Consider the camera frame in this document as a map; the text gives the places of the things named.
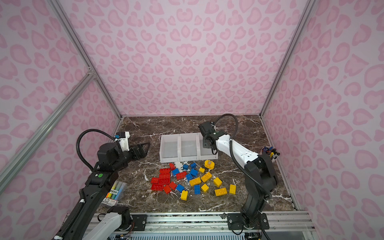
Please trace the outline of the white three-compartment plastic bin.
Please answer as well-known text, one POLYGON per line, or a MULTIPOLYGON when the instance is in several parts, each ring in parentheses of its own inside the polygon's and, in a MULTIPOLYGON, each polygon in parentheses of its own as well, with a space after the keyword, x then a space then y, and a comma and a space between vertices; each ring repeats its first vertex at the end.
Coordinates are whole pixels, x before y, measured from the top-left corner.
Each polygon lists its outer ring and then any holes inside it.
POLYGON ((210 149, 203 148, 201 133, 162 135, 160 163, 217 160, 210 149))

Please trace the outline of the yellow lego brick square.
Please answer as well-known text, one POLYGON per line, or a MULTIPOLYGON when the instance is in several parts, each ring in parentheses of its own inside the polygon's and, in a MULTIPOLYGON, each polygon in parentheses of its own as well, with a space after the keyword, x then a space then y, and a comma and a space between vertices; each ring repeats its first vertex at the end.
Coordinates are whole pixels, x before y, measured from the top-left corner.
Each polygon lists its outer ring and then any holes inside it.
POLYGON ((220 180, 220 178, 215 178, 214 179, 214 185, 219 188, 221 185, 223 184, 223 182, 220 180))

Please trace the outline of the yellow lego brick small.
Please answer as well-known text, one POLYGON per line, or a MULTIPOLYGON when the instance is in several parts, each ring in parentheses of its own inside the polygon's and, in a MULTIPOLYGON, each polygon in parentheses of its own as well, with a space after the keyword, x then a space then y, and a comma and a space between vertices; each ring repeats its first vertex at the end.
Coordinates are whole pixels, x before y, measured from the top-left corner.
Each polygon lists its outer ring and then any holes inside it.
POLYGON ((209 190, 208 185, 207 185, 207 184, 202 185, 202 186, 201 186, 201 190, 202 190, 204 193, 206 193, 206 192, 209 190))

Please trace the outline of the yellow lego brick long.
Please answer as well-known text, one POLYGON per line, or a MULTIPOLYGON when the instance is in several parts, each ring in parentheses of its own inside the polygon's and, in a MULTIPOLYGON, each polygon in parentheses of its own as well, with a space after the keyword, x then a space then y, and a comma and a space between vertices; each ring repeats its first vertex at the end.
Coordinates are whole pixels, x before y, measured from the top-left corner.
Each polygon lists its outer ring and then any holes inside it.
POLYGON ((220 188, 220 189, 216 189, 215 190, 215 195, 216 197, 221 197, 221 196, 224 196, 224 195, 227 195, 228 194, 228 191, 226 188, 220 188))

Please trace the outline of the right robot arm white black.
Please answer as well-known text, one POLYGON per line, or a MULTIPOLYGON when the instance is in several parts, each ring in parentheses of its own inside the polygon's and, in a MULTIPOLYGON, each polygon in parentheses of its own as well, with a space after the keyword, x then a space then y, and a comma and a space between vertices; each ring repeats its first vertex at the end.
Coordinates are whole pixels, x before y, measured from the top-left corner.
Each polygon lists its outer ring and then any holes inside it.
POLYGON ((235 141, 239 121, 233 114, 224 114, 214 122, 199 125, 203 137, 203 148, 212 150, 213 154, 221 152, 229 156, 237 168, 245 176, 248 196, 242 206, 240 216, 229 219, 229 229, 268 229, 268 219, 263 213, 267 200, 273 197, 272 192, 278 185, 278 177, 272 159, 267 151, 261 154, 253 152, 235 141), (235 131, 232 135, 216 128, 224 117, 235 120, 235 131))

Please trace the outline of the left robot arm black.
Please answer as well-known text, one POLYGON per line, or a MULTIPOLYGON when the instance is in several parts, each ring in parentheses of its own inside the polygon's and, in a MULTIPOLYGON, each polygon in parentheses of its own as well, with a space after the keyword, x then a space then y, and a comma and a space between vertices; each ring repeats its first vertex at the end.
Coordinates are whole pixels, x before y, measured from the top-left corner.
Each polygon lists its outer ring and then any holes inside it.
POLYGON ((113 137, 98 130, 83 131, 76 142, 76 151, 80 160, 91 170, 85 187, 79 190, 80 199, 53 237, 54 240, 81 240, 97 208, 112 189, 119 171, 128 167, 132 161, 147 156, 150 143, 129 146, 129 132, 117 132, 113 137), (82 138, 90 132, 100 133, 112 141, 100 146, 95 166, 91 166, 83 157, 80 149, 82 138))

